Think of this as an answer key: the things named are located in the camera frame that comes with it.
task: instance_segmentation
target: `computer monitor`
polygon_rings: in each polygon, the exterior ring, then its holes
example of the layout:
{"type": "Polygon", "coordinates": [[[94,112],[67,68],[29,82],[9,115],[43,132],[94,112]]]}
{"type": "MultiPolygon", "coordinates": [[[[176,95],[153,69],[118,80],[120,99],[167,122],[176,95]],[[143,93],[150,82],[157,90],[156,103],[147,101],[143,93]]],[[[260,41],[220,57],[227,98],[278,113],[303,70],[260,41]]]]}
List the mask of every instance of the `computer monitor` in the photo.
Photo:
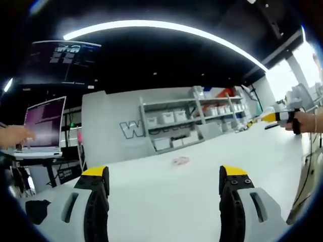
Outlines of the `computer monitor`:
{"type": "Polygon", "coordinates": [[[35,134],[23,147],[42,150],[61,150],[61,128],[66,97],[49,100],[27,108],[25,127],[35,134]]]}

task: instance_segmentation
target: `ceiling beam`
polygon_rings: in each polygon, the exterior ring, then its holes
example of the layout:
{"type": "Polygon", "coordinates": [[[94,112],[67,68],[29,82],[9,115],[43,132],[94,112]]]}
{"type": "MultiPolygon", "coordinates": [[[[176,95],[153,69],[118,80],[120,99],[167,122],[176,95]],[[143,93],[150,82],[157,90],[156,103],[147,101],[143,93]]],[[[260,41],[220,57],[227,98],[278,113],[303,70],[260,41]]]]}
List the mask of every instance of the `ceiling beam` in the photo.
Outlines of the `ceiling beam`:
{"type": "MultiPolygon", "coordinates": [[[[272,52],[270,55],[268,55],[265,59],[261,61],[263,65],[268,64],[271,60],[273,60],[277,55],[279,55],[281,52],[283,52],[288,46],[293,43],[298,37],[302,36],[302,30],[300,29],[295,34],[293,34],[285,43],[283,43],[281,46],[279,46],[274,52],[272,52]]],[[[247,72],[243,77],[242,80],[247,79],[252,74],[254,74],[256,71],[258,71],[260,68],[258,66],[255,66],[252,68],[249,72],[247,72]]]]}

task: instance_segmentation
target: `person's arm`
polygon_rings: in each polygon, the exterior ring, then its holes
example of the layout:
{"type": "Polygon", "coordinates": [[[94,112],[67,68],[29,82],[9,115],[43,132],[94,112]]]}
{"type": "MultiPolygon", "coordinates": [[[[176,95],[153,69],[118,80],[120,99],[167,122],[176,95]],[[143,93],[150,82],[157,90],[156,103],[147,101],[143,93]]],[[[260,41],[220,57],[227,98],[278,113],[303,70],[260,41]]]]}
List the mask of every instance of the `person's arm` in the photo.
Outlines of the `person's arm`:
{"type": "Polygon", "coordinates": [[[0,129],[0,147],[9,147],[24,144],[28,138],[35,140],[35,135],[24,126],[12,125],[0,129]]]}
{"type": "MultiPolygon", "coordinates": [[[[300,123],[301,133],[323,133],[323,112],[316,115],[296,112],[295,118],[300,123]]],[[[286,130],[293,130],[292,123],[286,124],[284,127],[286,130]]]]}

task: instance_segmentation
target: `bracelet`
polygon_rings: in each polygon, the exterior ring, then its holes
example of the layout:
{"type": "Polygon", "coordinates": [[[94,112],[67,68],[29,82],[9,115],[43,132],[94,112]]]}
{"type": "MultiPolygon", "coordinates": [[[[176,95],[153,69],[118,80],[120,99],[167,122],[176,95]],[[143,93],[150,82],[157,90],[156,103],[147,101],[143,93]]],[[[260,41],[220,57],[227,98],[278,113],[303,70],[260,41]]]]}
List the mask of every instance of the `bracelet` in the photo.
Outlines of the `bracelet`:
{"type": "Polygon", "coordinates": [[[314,133],[317,132],[317,121],[316,121],[316,115],[314,115],[314,120],[315,120],[315,130],[314,130],[314,133]]]}

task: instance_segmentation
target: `small pink object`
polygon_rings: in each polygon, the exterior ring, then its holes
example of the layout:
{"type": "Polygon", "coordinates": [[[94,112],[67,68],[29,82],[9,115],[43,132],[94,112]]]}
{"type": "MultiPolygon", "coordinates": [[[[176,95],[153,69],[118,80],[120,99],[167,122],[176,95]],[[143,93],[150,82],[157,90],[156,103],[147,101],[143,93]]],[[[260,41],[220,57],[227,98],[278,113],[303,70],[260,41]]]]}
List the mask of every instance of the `small pink object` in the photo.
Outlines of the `small pink object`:
{"type": "Polygon", "coordinates": [[[190,161],[190,158],[185,157],[185,156],[181,156],[179,158],[174,159],[173,163],[175,165],[184,165],[184,164],[188,163],[189,161],[190,161]]]}

